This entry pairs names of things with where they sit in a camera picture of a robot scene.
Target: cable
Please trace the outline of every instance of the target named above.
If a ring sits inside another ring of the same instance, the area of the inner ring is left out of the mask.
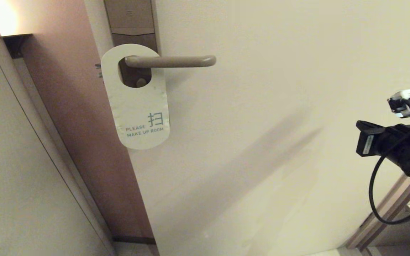
[[[373,211],[373,214],[376,216],[376,218],[387,225],[397,225],[397,224],[402,224],[405,222],[410,221],[410,215],[408,217],[404,217],[400,220],[394,220],[394,221],[388,221],[388,220],[384,220],[379,213],[377,212],[376,209],[376,205],[374,204],[374,198],[373,198],[373,188],[374,188],[374,180],[376,179],[376,174],[379,170],[380,165],[382,164],[383,160],[389,155],[389,153],[395,148],[397,147],[400,143],[402,143],[403,141],[405,141],[407,138],[410,137],[410,131],[403,137],[401,138],[399,141],[397,141],[395,144],[393,144],[389,149],[387,149],[379,158],[379,160],[377,161],[374,170],[373,170],[373,174],[371,175],[371,180],[369,182],[369,204],[371,205],[371,210]]]

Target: floor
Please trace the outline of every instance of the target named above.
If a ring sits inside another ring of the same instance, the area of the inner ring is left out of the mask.
[[[118,256],[159,256],[155,245],[114,243]]]

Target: door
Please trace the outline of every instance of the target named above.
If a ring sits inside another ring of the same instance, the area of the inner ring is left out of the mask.
[[[401,121],[410,1],[153,1],[171,133],[129,154],[162,256],[299,256],[337,248],[367,217],[376,159],[357,120]],[[384,164],[376,201],[401,171]]]
[[[0,255],[112,255],[81,210],[0,67]]]

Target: light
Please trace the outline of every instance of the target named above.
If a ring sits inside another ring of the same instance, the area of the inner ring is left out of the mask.
[[[0,34],[10,36],[16,34],[17,15],[7,0],[0,0]]]

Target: lever handle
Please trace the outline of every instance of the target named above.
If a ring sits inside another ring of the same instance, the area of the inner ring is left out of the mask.
[[[142,57],[128,56],[124,61],[132,68],[202,68],[216,64],[216,57]]]

